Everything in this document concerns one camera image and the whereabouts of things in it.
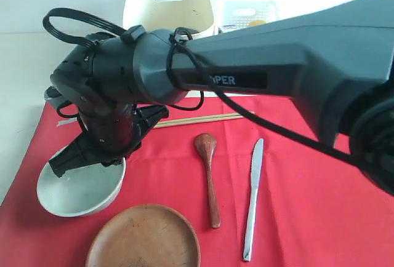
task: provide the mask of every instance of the bowl rim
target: bowl rim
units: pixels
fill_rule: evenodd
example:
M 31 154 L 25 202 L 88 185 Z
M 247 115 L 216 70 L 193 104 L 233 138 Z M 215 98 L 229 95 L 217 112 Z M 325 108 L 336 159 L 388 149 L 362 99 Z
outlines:
M 42 202 L 41 198 L 40 198 L 40 194 L 38 193 L 38 184 L 39 184 L 39 180 L 41 178 L 41 175 L 44 173 L 44 170 L 46 169 L 46 166 L 48 165 L 48 162 L 45 163 L 44 167 L 41 170 L 41 173 L 39 174 L 38 180 L 37 180 L 37 186 L 36 186 L 36 195 L 38 198 L 39 203 L 41 204 L 41 206 L 49 213 L 51 213 L 52 215 L 58 216 L 58 217 L 80 217 L 83 215 L 87 215 L 88 213 L 92 213 L 95 210 L 99 209 L 102 205 L 104 205 L 106 202 L 108 202 L 108 200 L 111 199 L 111 197 L 113 197 L 113 195 L 115 194 L 116 191 L 118 191 L 119 187 L 122 185 L 123 179 L 124 179 L 124 175 L 126 173 L 126 160 L 123 157 L 122 158 L 122 174 L 116 184 L 116 186 L 114 187 L 114 189 L 111 191 L 111 193 L 101 202 L 99 202 L 97 205 L 87 209 L 87 210 L 83 210 L 80 212 L 76 212 L 76 213 L 61 213 L 61 212 L 54 212 L 50 209 L 48 209 Z

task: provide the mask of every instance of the yellow object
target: yellow object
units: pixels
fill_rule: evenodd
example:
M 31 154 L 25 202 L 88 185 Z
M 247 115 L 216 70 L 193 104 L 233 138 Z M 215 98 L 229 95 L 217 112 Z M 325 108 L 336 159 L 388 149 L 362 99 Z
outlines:
M 249 23 L 248 27 L 253 27 L 253 26 L 262 25 L 262 24 L 266 24 L 266 21 L 264 21 L 264 20 L 253 20 L 252 22 Z

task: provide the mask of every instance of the spoon handle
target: spoon handle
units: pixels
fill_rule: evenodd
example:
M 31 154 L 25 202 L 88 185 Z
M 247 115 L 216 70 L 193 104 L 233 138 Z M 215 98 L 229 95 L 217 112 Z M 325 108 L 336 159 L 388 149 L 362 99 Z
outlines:
M 208 201 L 209 201 L 209 213 L 211 215 L 211 226 L 214 229 L 220 227 L 220 214 L 219 207 L 216 201 L 214 182 L 212 181 L 212 172 L 210 169 L 207 170 L 208 179 Z

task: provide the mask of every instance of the metal knife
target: metal knife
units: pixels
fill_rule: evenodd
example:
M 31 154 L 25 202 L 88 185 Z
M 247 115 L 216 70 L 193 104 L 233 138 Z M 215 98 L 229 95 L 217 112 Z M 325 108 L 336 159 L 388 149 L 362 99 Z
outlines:
M 251 202 L 249 204 L 249 213 L 247 214 L 245 245 L 244 245 L 244 255 L 243 255 L 244 261 L 248 261 L 248 262 L 252 258 L 252 243 L 253 243 L 254 222 L 256 218 L 257 192 L 259 190 L 260 172 L 263 162 L 263 151 L 264 151 L 264 140 L 259 139 L 254 146 L 253 156 L 252 156 Z

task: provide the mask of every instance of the robotic arm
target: robotic arm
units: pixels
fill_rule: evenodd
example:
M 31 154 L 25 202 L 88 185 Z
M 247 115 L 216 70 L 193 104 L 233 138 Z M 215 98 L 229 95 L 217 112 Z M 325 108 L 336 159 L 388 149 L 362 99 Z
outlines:
M 118 37 L 71 39 L 49 23 L 49 17 L 65 17 L 66 9 L 52 10 L 44 27 L 79 45 L 50 76 L 46 97 L 61 115 L 70 103 L 78 107 L 82 134 L 49 163 L 61 177 L 69 169 L 118 162 L 168 116 L 165 105 L 189 90 L 213 90 L 250 120 L 357 165 L 394 194 L 393 3 L 355 0 L 190 41 L 172 30 L 145 32 L 140 25 L 117 28 Z M 223 92 L 290 98 L 318 142 L 246 114 Z M 142 103 L 151 106 L 139 108 Z M 350 155 L 332 148 L 338 133 L 349 136 Z

